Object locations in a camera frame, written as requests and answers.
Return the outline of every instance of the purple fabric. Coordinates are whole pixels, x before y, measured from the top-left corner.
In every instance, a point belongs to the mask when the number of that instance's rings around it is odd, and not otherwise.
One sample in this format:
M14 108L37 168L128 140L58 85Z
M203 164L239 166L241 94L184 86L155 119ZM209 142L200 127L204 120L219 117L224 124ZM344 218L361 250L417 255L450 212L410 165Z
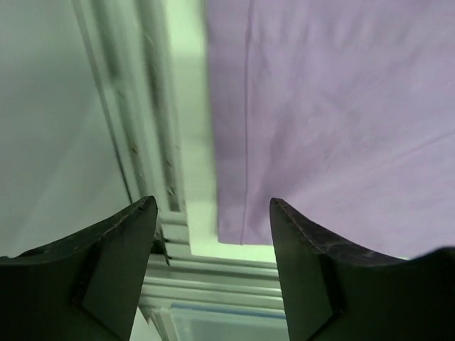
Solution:
M455 244L453 0L209 0L219 240L269 200L365 247Z

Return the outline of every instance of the purple cloth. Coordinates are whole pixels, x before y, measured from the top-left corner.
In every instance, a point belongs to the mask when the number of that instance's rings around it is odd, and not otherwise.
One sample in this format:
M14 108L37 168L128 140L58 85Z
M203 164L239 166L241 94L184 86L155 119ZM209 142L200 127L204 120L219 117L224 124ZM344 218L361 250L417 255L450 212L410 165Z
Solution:
M269 200L365 247L455 245L453 0L209 0L219 240Z

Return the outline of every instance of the gray wall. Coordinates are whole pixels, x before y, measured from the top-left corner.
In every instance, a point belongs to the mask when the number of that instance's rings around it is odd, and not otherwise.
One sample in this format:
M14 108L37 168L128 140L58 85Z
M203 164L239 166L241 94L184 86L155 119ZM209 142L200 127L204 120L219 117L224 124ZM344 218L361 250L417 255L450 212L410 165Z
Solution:
M0 0L0 255L129 204L70 0Z

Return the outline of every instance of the white wall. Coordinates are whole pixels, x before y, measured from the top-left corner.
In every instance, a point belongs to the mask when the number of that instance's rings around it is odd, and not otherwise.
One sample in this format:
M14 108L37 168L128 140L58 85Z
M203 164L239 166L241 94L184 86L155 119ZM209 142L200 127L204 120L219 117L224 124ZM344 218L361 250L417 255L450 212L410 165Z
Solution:
M0 0L0 256L129 204L71 1Z

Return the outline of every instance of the purple curtain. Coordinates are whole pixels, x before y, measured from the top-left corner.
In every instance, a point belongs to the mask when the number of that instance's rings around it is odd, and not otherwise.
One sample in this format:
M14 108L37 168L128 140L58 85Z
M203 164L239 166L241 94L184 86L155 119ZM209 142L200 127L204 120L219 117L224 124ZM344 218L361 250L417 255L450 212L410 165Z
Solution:
M370 249L455 244L453 0L207 0L219 240L269 200Z

